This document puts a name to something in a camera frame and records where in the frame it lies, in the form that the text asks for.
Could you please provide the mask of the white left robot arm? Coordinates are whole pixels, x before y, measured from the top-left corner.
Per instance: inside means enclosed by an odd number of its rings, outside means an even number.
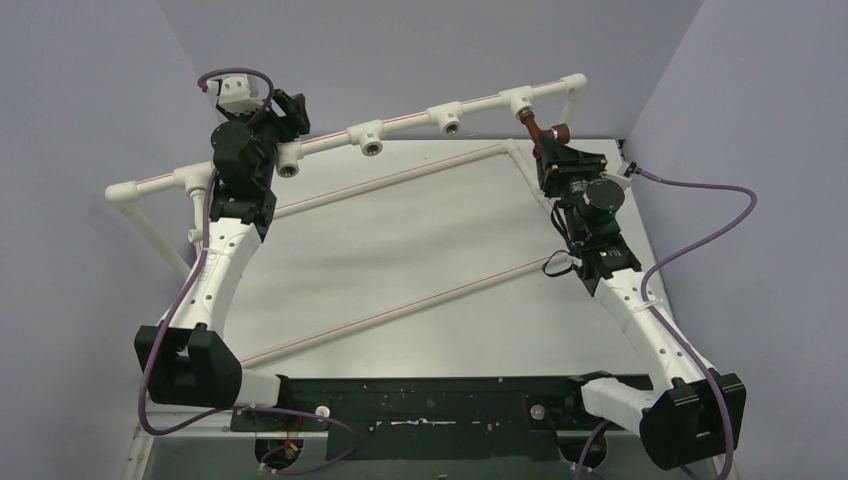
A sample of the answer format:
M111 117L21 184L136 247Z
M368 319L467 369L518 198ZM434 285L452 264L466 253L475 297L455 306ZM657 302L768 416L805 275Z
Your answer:
M277 89L274 108L239 113L212 133L213 171L202 210L201 252L174 305L157 326L142 326L134 348L144 397L157 404L229 409L257 407L272 429L295 419L283 376L242 366L221 337L244 271L272 223L271 183L281 145L310 130L305 97Z

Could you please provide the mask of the white pipe frame with tees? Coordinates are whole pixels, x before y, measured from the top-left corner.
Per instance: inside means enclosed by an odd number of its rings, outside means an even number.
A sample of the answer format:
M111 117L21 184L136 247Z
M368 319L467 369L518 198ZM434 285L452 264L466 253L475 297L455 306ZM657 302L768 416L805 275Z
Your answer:
M513 375L542 346L541 268L567 257L548 224L527 137L461 140L474 118L513 120L587 79L451 101L299 140L278 205L238 268L220 334L242 364L295 377Z

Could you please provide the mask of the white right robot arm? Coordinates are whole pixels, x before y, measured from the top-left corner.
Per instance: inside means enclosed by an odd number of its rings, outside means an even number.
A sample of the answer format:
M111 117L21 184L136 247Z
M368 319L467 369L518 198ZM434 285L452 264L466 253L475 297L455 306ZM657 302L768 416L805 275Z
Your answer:
M638 390L607 373L585 374L562 400L565 419L586 427L597 418L637 435L662 470L687 469L738 446L746 389L721 374L673 324L650 290L616 215L638 167L607 172L607 159L541 135L534 158L539 187L552 200L551 218L588 293L615 319L645 367L652 388Z

